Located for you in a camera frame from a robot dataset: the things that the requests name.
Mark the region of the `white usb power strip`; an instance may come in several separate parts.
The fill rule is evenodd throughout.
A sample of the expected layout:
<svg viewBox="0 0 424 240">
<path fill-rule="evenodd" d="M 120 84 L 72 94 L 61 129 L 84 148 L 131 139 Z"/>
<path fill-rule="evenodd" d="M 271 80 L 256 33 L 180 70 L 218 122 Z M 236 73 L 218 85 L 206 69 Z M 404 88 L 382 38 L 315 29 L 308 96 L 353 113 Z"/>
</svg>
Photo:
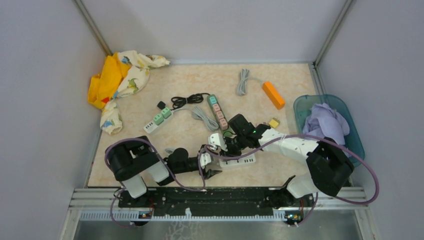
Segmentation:
<svg viewBox="0 0 424 240">
<path fill-rule="evenodd" d="M 219 160 L 219 166 L 222 169 L 245 167 L 255 163 L 256 163 L 256 157 L 254 154 L 251 154 L 239 159 L 233 159 L 233 160 L 220 159 Z"/>
</svg>

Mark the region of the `green long power strip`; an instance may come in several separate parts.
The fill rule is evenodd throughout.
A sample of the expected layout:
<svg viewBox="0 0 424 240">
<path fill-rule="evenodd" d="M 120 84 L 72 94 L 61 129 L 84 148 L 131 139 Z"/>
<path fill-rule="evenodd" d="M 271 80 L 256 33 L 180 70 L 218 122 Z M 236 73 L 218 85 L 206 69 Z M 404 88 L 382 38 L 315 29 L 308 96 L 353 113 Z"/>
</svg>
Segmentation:
<svg viewBox="0 0 424 240">
<path fill-rule="evenodd" d="M 228 120 L 224 114 L 223 108 L 221 107 L 219 100 L 216 95 L 211 94 L 206 97 L 206 101 L 209 108 L 218 124 L 218 129 L 221 131 L 224 137 L 232 137 L 234 135 L 233 130 L 229 126 Z"/>
</svg>

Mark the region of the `yellow plug adapter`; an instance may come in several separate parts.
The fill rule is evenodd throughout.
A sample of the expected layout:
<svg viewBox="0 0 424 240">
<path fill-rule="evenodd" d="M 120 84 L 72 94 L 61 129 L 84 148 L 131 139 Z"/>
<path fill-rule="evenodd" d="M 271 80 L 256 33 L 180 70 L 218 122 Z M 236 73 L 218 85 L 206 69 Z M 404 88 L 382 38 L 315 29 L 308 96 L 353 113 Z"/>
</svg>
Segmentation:
<svg viewBox="0 0 424 240">
<path fill-rule="evenodd" d="M 280 125 L 280 121 L 276 118 L 272 118 L 269 122 L 268 122 L 269 126 L 271 128 L 277 128 Z"/>
</svg>

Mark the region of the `orange power strip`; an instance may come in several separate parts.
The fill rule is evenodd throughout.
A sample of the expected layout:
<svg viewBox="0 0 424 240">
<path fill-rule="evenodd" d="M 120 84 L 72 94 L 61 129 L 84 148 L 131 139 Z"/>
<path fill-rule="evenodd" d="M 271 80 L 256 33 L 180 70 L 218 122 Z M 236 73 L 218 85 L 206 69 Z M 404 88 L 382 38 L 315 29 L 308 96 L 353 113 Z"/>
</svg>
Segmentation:
<svg viewBox="0 0 424 240">
<path fill-rule="evenodd" d="M 286 102 L 284 98 L 270 81 L 266 81 L 262 84 L 262 90 L 265 92 L 276 109 L 281 110 L 285 106 Z"/>
</svg>

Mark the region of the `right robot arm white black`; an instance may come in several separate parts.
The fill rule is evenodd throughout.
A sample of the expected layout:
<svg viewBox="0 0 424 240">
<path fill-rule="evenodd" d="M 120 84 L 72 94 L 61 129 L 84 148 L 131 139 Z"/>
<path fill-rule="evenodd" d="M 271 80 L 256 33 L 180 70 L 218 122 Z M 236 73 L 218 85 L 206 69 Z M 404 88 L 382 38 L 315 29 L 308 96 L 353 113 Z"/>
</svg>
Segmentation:
<svg viewBox="0 0 424 240">
<path fill-rule="evenodd" d="M 287 206 L 295 206 L 301 197 L 317 192 L 336 197 L 355 167 L 341 146 L 330 138 L 289 136 L 269 125 L 254 126 L 242 114 L 229 120 L 232 136 L 224 136 L 221 154 L 241 156 L 249 148 L 279 153 L 307 165 L 308 172 L 293 177 L 282 191 L 281 199 Z"/>
</svg>

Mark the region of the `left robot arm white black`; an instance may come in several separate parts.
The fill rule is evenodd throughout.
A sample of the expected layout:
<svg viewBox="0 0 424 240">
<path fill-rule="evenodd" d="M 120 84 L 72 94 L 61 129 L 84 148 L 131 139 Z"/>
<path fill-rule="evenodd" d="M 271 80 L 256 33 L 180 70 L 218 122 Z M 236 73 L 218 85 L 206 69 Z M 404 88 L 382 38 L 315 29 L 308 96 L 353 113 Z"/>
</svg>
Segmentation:
<svg viewBox="0 0 424 240">
<path fill-rule="evenodd" d="M 142 172 L 147 171 L 159 186 L 177 182 L 176 174 L 189 172 L 198 172 L 204 182 L 222 172 L 207 169 L 212 160 L 212 156 L 202 150 L 190 157 L 188 151 L 181 147 L 162 158 L 147 136 L 120 140 L 106 148 L 104 154 L 106 166 L 138 207 L 146 206 L 150 200 Z"/>
</svg>

